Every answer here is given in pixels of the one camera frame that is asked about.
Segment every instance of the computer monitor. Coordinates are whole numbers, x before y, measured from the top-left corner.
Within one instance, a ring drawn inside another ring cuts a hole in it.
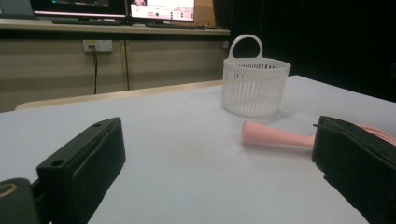
[[[123,19],[126,0],[30,0],[38,17]]]
[[[132,22],[194,22],[194,0],[128,0]]]

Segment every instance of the electrical outlet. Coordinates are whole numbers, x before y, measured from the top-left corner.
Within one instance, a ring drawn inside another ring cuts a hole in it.
[[[112,40],[83,40],[84,52],[91,53],[90,46],[95,47],[96,52],[112,52]]]

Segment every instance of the white table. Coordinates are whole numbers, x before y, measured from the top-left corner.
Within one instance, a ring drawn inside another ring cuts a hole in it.
[[[0,114],[0,180],[35,168],[91,124],[121,117],[127,162],[90,223],[367,223],[311,161],[308,147],[241,144],[246,118],[221,86]],[[396,135],[396,104],[289,77],[279,112],[256,122],[313,134],[320,115]]]

